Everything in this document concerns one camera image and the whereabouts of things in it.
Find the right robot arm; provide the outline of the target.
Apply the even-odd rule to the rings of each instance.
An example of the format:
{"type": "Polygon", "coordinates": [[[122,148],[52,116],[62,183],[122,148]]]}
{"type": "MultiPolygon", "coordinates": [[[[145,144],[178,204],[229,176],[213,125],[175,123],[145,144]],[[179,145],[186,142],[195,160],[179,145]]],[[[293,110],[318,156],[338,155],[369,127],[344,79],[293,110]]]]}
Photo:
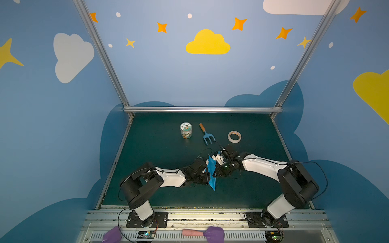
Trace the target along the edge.
{"type": "Polygon", "coordinates": [[[260,214],[262,224],[270,226],[293,209],[303,209],[319,192],[320,187],[301,162],[279,162],[256,156],[239,154],[227,147],[211,157],[216,161],[213,177],[231,175],[236,170],[255,172],[279,183],[282,194],[260,214]]]}

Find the cyan paper sheet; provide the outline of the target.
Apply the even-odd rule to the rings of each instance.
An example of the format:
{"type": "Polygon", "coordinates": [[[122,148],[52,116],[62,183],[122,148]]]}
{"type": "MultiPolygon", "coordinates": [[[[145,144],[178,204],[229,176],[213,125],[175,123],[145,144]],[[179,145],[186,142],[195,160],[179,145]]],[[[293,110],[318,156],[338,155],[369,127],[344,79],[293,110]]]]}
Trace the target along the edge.
{"type": "Polygon", "coordinates": [[[208,161],[207,169],[208,169],[209,176],[210,176],[208,184],[215,191],[216,190],[216,178],[214,177],[214,173],[216,170],[216,161],[211,156],[208,156],[207,161],[208,161]]]}

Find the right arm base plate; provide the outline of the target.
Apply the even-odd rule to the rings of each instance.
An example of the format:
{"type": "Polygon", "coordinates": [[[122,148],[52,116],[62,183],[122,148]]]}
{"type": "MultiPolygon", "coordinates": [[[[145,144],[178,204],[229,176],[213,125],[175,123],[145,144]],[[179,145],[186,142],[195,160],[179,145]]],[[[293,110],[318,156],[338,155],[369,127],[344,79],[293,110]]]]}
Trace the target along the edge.
{"type": "Polygon", "coordinates": [[[263,212],[246,212],[244,217],[250,228],[289,228],[286,215],[275,219],[263,212]]]}

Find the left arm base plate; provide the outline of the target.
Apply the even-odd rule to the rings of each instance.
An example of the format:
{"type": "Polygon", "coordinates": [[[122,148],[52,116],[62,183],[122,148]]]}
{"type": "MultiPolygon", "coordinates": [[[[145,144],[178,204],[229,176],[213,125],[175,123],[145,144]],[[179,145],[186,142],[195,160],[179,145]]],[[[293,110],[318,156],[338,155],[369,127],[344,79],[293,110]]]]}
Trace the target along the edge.
{"type": "Polygon", "coordinates": [[[145,220],[141,220],[135,211],[128,216],[127,228],[166,228],[168,220],[167,212],[154,212],[145,220]]]}

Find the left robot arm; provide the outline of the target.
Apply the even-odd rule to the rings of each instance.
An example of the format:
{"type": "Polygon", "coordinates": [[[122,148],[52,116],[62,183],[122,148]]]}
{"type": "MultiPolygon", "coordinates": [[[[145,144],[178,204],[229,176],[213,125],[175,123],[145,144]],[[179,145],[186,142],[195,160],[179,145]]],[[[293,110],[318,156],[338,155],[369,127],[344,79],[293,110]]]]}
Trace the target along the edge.
{"type": "Polygon", "coordinates": [[[187,187],[206,185],[211,181],[208,163],[197,158],[191,165],[174,170],[162,169],[153,163],[145,163],[123,179],[119,193],[123,194],[130,210],[138,217],[141,227],[150,226],[155,219],[149,199],[161,187],[187,187]]]}

